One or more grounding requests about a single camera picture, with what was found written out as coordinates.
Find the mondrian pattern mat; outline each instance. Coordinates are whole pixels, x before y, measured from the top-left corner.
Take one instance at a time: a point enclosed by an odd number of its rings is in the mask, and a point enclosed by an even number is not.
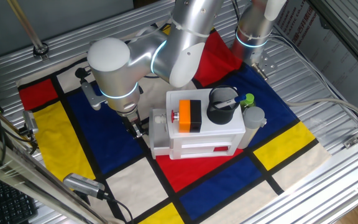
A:
[[[152,159],[148,139],[134,140],[115,111],[105,104],[92,109],[75,77],[77,68],[89,70],[86,54],[17,83],[24,108],[34,112],[45,165],[60,180],[74,172],[103,183],[136,223],[243,222],[331,157],[217,32],[208,38],[199,70],[185,89],[234,86],[254,94],[267,118],[249,147],[231,157]],[[93,77],[87,80],[100,95]],[[139,84],[145,90],[139,110],[146,122],[150,108],[164,108],[165,95],[156,91],[173,88],[159,78]],[[122,207],[89,199],[105,218],[129,221]]]

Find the black cup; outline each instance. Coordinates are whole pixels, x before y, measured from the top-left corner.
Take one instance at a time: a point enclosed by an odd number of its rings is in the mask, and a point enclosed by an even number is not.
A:
[[[209,103],[206,110],[206,114],[209,120],[215,124],[227,124],[230,122],[233,118],[234,111],[237,109],[240,103],[238,102],[220,109],[215,105],[227,100],[231,100],[238,95],[238,91],[231,86],[221,85],[213,88],[209,93]]]

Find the table surface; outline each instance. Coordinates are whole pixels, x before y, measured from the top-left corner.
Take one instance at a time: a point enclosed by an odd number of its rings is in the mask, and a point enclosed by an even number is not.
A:
[[[240,1],[241,11],[244,3]],[[24,122],[23,105],[15,81],[41,70],[53,70],[67,59],[86,52],[91,40],[107,36],[123,37],[153,22],[162,21],[168,18],[173,4],[174,0],[162,0],[46,40],[50,46],[48,62],[34,58],[32,47],[0,58],[0,105],[6,111],[6,118],[17,127]],[[225,43],[230,46],[236,26],[230,0],[224,1],[214,24]],[[312,69],[306,67],[292,50],[268,42],[265,53],[277,65],[276,71],[267,74],[268,83],[284,100],[296,102],[331,96]],[[343,146],[345,140],[358,132],[358,121],[353,114],[332,103],[291,109],[333,156],[307,178],[244,220],[244,223],[313,223],[313,220],[329,213],[358,192],[358,145],[350,149]],[[34,157],[43,163],[39,153]],[[332,219],[340,217],[357,204],[358,201],[340,213],[332,214]],[[39,207],[39,214],[31,219],[31,223],[72,223],[40,202],[36,206]]]
[[[358,0],[310,0],[358,58]]]

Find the white box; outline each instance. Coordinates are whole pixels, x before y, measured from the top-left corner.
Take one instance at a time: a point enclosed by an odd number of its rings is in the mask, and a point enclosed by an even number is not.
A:
[[[171,159],[185,159],[185,158],[198,158],[198,157],[213,157],[213,156],[232,156],[237,149],[246,128],[242,119],[240,106],[235,110],[233,118],[230,122],[224,125],[214,124],[209,120],[206,114],[208,107],[208,96],[211,89],[203,90],[182,90],[182,91],[169,91],[167,92],[167,110],[168,117],[171,111],[179,111],[179,100],[201,100],[201,131],[199,133],[179,133],[178,122],[171,122],[170,118],[166,124],[156,124],[154,117],[150,120],[150,148],[153,157],[167,154]],[[160,109],[154,109],[152,116],[160,114]],[[164,146],[155,146],[155,143],[166,142],[161,140],[164,131],[164,126],[167,125],[169,137],[169,150]],[[225,147],[226,151],[216,151],[215,147]]]

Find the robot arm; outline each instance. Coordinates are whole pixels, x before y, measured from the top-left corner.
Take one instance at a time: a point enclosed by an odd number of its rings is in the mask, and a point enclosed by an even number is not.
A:
[[[245,62],[260,55],[255,54],[255,46],[262,51],[261,43],[267,40],[285,1],[254,0],[257,6],[248,8],[241,16],[232,48],[234,55]],[[89,49],[88,63],[107,104],[120,116],[128,118],[126,126],[136,138],[142,135],[137,112],[140,98],[137,82],[154,73],[174,87],[186,85],[198,69],[206,39],[222,3],[223,0],[177,0],[169,35],[158,31],[129,44],[109,37],[95,42]],[[89,94],[87,97],[89,102],[95,99]]]

